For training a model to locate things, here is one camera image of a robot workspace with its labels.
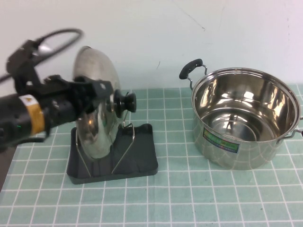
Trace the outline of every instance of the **green grid mat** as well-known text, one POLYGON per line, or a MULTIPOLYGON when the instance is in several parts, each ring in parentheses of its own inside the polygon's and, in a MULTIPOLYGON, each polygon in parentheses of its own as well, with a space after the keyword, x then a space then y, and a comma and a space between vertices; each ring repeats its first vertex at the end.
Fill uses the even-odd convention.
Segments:
MULTIPOLYGON (((303 84, 290 85, 303 109, 303 84)), ((229 171, 193 144, 189 88, 133 90, 134 125, 153 125, 155 176, 73 185, 70 131, 17 148, 0 193, 0 226, 302 227, 303 139, 253 171, 229 171)))

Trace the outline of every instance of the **stainless steel lid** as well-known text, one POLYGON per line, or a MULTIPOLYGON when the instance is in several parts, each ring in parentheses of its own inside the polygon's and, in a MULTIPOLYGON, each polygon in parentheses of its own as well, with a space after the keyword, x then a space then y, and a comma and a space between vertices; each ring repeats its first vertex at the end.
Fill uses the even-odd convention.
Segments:
MULTIPOLYGON (((119 77, 111 60, 103 52, 88 46, 82 47, 76 57, 73 78, 77 76, 110 81, 114 91, 120 89, 119 77)), ((114 111, 106 109, 105 101, 97 110, 76 121, 77 134, 88 157, 98 159, 109 154, 120 122, 114 111)))

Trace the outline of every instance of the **black tray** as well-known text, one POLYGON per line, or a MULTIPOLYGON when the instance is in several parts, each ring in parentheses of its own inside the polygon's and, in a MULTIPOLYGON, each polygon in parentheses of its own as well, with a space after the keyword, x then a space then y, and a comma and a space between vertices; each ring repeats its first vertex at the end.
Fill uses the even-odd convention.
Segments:
POLYGON ((79 151, 77 150, 76 128, 73 128, 71 130, 70 158, 67 166, 67 175, 71 179, 71 182, 73 184, 82 184, 155 175, 158 172, 158 161, 153 141, 152 126, 150 124, 143 124, 135 127, 134 130, 135 140, 112 174, 113 168, 132 142, 132 128, 123 129, 119 127, 116 140, 114 141, 114 145, 111 146, 109 154, 97 160, 91 160, 86 156, 80 140, 78 140, 79 151))

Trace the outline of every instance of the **pot label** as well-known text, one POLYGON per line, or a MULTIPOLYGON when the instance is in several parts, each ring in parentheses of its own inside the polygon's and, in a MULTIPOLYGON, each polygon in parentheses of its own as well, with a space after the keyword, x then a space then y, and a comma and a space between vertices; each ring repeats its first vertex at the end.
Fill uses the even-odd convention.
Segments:
POLYGON ((203 129, 203 137, 210 143, 214 144, 216 147, 223 150, 230 151, 232 153, 238 153, 239 144, 231 143, 229 141, 223 140, 212 133, 210 133, 206 128, 203 129))

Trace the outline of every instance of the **yellow tape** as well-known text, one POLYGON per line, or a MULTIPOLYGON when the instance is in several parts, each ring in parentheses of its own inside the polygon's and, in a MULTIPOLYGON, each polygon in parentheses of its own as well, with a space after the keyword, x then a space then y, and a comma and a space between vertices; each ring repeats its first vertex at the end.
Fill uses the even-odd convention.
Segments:
POLYGON ((32 95, 20 96, 20 100, 24 103, 30 116, 32 123, 31 135, 36 135, 45 130, 44 115, 40 104, 32 95))

